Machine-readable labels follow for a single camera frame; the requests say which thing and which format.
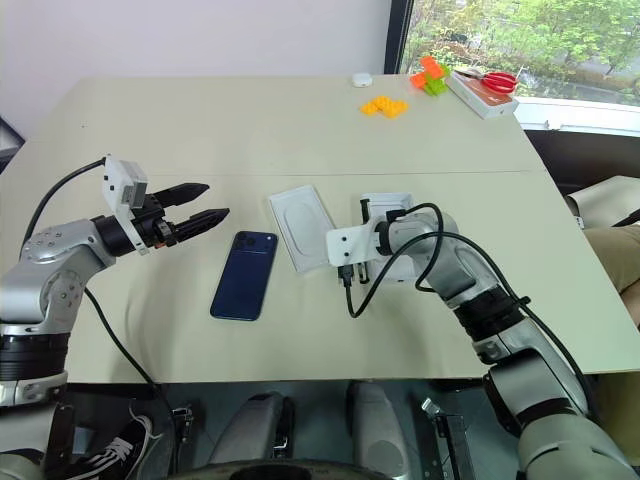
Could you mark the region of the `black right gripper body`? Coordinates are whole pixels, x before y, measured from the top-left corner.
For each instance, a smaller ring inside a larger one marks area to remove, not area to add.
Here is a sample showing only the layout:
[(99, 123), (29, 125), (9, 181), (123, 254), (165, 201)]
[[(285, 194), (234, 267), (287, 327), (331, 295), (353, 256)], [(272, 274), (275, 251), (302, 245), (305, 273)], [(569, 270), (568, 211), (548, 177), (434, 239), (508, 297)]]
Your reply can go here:
[[(368, 198), (362, 198), (359, 201), (359, 203), (360, 203), (362, 223), (366, 224), (370, 220), (369, 199)], [(360, 284), (367, 284), (369, 282), (367, 264), (366, 263), (358, 263), (357, 264), (357, 272), (358, 272), (359, 283)]]

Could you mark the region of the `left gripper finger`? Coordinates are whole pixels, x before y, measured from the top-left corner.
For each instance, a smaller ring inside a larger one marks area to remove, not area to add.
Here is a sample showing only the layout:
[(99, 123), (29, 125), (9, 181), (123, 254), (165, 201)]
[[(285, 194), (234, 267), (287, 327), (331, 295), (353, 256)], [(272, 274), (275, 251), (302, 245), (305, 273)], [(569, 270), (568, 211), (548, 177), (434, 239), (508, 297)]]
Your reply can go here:
[(204, 183), (182, 183), (158, 192), (161, 206), (179, 206), (189, 203), (209, 189)]
[(203, 234), (220, 224), (230, 213), (228, 208), (207, 209), (175, 224), (174, 236), (177, 241), (186, 241)]

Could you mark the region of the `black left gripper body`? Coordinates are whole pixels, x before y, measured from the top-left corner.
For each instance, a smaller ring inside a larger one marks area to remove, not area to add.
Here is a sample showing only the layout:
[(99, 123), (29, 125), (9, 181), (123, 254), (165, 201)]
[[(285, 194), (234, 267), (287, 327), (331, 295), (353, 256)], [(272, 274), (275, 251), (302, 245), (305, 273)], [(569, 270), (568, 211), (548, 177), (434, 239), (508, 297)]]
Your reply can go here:
[(173, 206), (170, 194), (156, 192), (146, 194), (142, 206), (133, 210), (132, 224), (147, 247), (158, 249), (178, 243), (174, 225), (164, 218), (169, 206)]

